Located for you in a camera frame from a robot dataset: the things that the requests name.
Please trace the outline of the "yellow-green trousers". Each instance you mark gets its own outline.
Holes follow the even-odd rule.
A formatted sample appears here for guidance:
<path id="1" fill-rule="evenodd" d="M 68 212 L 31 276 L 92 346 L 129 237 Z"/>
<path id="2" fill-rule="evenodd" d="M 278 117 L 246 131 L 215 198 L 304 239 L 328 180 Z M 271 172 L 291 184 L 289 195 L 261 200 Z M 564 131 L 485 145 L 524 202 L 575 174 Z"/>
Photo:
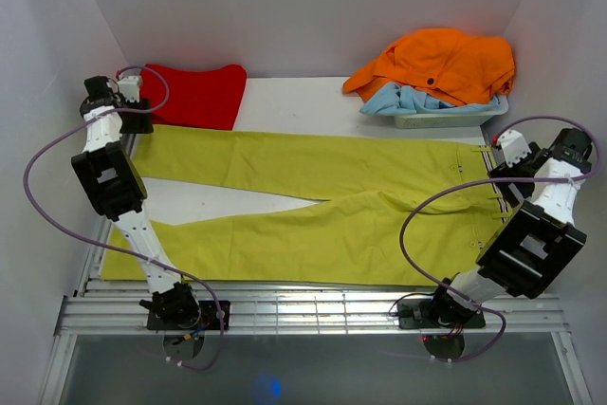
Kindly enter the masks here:
<path id="1" fill-rule="evenodd" d="M 428 286 L 466 271 L 507 212 L 483 147 L 441 140 L 161 125 L 138 144 L 146 178 L 301 198 L 305 206 L 154 230 L 202 279 Z"/>

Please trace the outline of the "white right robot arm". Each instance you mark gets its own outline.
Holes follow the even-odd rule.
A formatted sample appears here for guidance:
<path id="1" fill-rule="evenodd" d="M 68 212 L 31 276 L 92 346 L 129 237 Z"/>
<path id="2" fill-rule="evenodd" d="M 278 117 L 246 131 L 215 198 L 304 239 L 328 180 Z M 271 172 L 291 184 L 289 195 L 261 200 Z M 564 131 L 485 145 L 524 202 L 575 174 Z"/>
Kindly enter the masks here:
<path id="1" fill-rule="evenodd" d="M 504 161 L 490 172 L 513 212 L 491 237 L 475 268 L 438 287 L 428 303 L 431 321 L 464 326 L 480 304 L 497 296 L 542 294 L 586 243 L 575 227 L 573 208 L 591 170 L 592 141 L 577 128 L 564 128 L 541 148 L 508 130 L 495 141 Z"/>

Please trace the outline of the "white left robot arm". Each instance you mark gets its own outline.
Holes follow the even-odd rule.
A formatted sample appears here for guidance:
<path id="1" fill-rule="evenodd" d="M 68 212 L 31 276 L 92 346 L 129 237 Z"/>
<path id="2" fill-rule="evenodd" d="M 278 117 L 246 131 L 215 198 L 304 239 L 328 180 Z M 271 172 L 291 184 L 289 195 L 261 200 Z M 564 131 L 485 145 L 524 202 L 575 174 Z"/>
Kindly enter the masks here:
<path id="1" fill-rule="evenodd" d="M 201 306 L 192 288 L 173 271 L 173 263 L 161 246 L 145 211 L 147 190 L 121 138 L 151 134 L 154 126 L 147 110 L 150 103 L 139 96 L 140 76 L 129 76 L 113 88 L 109 78 L 84 81 L 87 97 L 80 107 L 86 126 L 83 151 L 71 165 L 93 209 L 113 223 L 138 260 L 152 298 L 140 305 L 163 323 L 182 329 L 196 327 Z"/>

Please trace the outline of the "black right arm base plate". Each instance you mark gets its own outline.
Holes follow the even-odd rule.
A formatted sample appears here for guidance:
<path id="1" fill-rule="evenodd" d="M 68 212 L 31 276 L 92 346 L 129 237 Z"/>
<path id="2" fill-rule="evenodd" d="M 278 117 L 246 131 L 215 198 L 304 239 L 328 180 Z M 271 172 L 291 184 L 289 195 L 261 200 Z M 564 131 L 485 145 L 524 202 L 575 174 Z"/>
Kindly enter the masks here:
<path id="1" fill-rule="evenodd" d="M 430 300 L 406 300 L 396 306 L 398 325 L 401 329 L 481 329 L 486 327 L 482 313 L 473 313 L 470 318 L 439 316 Z"/>

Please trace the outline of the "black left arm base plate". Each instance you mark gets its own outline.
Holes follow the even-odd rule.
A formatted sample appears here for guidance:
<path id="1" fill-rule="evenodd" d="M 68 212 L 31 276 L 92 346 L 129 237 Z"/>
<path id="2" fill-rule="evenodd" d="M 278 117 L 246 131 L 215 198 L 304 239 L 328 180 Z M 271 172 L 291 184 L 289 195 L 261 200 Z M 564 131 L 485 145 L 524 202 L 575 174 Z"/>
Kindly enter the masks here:
<path id="1" fill-rule="evenodd" d="M 231 301 L 220 300 L 219 303 L 221 306 L 221 310 L 223 312 L 224 329 L 228 330 L 230 327 Z M 219 317 L 218 317 L 218 313 L 217 313 L 217 309 L 215 307 L 214 301 L 211 301 L 211 300 L 199 301 L 199 306 L 201 308 L 200 323 L 207 330 L 218 331 L 219 330 Z M 193 326 L 185 327 L 185 326 L 180 326 L 173 322 L 163 322 L 153 312 L 148 313 L 148 318 L 147 318 L 145 327 L 148 330 L 156 330 L 156 331 L 194 331 Z"/>

